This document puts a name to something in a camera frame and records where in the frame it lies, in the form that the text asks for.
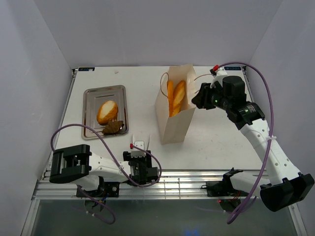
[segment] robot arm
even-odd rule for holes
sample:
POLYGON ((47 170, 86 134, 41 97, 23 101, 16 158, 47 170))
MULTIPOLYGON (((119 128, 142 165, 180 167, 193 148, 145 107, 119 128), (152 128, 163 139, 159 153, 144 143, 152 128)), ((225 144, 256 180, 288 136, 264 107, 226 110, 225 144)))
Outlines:
MULTIPOLYGON (((270 139, 264 113, 256 103, 246 101, 245 83, 240 77, 228 76, 222 68, 211 72, 213 83, 203 83, 192 102, 199 109, 219 107, 225 110, 229 120, 235 123, 263 161, 270 139)), ((254 195, 260 197, 271 211, 277 211, 303 200, 314 185, 314 179, 310 174, 303 175, 288 159, 275 137, 272 139, 266 164, 269 179, 260 180, 254 195)), ((256 177, 234 169, 223 176, 226 188, 245 192, 250 192, 255 181, 256 177)))
MULTIPOLYGON (((143 148, 144 142, 137 141, 134 146, 143 148)), ((112 159, 104 158, 90 152, 89 145, 77 145, 54 151, 51 183, 75 183, 86 191, 101 188, 105 182, 126 182, 129 177, 138 184, 151 183, 158 179, 158 168, 152 167, 151 157, 138 150, 123 152, 124 161, 120 167, 112 159)))

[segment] red connector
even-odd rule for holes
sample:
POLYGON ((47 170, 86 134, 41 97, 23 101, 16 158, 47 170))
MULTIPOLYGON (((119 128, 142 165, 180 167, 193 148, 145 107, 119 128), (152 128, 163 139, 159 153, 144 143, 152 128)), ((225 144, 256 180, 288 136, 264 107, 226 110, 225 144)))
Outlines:
POLYGON ((213 67, 213 71, 216 72, 219 69, 219 65, 215 65, 215 67, 213 67))

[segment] pastry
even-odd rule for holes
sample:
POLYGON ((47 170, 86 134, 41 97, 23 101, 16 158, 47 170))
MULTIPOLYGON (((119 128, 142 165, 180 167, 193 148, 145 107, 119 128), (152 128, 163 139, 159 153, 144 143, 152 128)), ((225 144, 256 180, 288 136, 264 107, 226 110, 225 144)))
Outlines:
POLYGON ((98 110, 96 120, 100 125, 105 125, 113 119, 117 119, 118 106, 114 101, 104 102, 98 110))
POLYGON ((120 121, 109 121, 105 128, 102 130, 104 135, 107 134, 118 134, 121 129, 124 127, 124 122, 120 121))

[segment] glass panel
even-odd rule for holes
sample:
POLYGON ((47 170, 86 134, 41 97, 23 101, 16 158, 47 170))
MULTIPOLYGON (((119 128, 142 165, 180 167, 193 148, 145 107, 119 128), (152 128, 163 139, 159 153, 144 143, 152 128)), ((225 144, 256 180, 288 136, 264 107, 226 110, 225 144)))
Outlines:
MULTIPOLYGON (((82 200, 41 200, 32 236, 296 235, 288 208, 271 212, 260 200, 231 225, 217 200, 108 200, 107 204, 116 213, 114 225, 78 211, 85 210, 82 200)), ((111 219, 105 209, 100 214, 111 219)))

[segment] cable tie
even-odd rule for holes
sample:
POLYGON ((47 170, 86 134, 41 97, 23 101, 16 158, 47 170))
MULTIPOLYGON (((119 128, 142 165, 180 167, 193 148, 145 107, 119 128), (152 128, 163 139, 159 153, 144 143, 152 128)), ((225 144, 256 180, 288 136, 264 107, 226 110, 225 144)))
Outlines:
POLYGON ((268 141, 268 140, 275 140, 277 137, 276 136, 272 136, 272 137, 270 137, 270 136, 268 136, 267 138, 266 138, 266 140, 268 141))
POLYGON ((122 171, 123 168, 124 168, 124 167, 123 167, 122 165, 119 165, 119 166, 118 166, 118 169, 120 169, 121 171, 122 171))

